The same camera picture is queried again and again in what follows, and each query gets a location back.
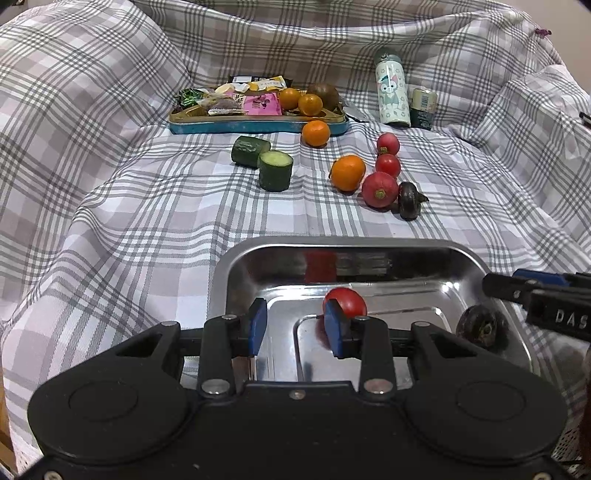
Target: kiwi fruit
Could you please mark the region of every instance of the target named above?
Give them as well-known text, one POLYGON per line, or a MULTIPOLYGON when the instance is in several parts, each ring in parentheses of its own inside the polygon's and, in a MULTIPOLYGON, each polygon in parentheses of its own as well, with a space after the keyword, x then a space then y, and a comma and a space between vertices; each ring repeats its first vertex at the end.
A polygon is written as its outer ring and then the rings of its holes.
POLYGON ((332 112, 339 105, 339 92, 330 83, 313 83, 306 93, 313 93, 322 99, 322 105, 332 112))

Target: pink snack package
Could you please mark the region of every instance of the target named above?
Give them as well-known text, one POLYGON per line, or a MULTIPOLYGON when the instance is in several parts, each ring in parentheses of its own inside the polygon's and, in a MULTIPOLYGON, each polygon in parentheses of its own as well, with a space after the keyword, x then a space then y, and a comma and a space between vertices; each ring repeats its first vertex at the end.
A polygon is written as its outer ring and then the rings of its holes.
POLYGON ((281 105, 275 92, 244 97, 245 115, 281 115, 281 105))

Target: dark purple fruit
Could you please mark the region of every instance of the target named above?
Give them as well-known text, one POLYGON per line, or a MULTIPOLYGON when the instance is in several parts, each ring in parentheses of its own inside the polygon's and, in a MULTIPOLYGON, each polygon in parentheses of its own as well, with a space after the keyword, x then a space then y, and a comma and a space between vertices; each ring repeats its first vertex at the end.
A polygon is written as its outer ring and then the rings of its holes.
POLYGON ((456 327, 456 335, 490 350, 506 339, 506 320, 502 313, 484 305, 468 307, 456 327))

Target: radish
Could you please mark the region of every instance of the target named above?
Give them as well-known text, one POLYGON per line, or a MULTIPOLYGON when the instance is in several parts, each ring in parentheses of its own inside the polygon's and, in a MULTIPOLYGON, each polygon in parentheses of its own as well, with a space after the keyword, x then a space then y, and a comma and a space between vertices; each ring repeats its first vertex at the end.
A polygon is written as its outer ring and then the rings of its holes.
POLYGON ((377 171, 363 181, 361 195, 370 207, 385 208, 398 196, 398 184, 387 173, 377 171))
POLYGON ((381 134, 378 138, 378 154, 390 153, 396 155, 400 150, 400 142, 398 137, 393 133, 381 134))

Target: small can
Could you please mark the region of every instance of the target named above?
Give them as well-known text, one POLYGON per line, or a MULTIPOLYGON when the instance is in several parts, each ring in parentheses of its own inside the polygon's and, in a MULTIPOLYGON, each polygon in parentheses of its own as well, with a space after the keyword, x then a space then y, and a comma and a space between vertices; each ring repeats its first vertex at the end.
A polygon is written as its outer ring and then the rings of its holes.
POLYGON ((437 108, 437 94, 426 88, 418 87, 413 90, 410 102, 410 123, 413 127, 431 130, 433 114, 437 108))

